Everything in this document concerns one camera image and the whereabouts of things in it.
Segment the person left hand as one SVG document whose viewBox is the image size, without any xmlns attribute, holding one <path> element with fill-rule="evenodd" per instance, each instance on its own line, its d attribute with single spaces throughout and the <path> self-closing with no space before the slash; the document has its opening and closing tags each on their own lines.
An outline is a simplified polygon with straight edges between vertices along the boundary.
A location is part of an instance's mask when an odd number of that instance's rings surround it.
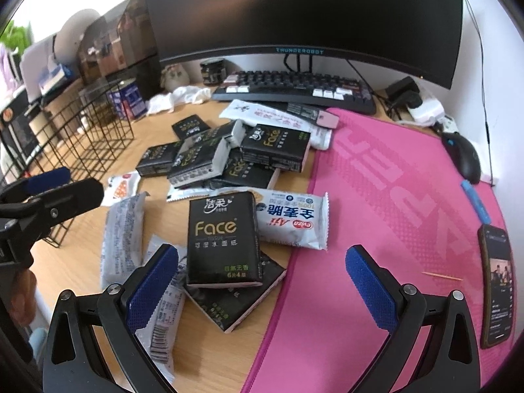
<svg viewBox="0 0 524 393">
<path fill-rule="evenodd" d="M 20 271 L 14 278 L 11 288 L 11 319 L 25 328 L 35 319 L 36 277 L 31 270 Z"/>
</svg>

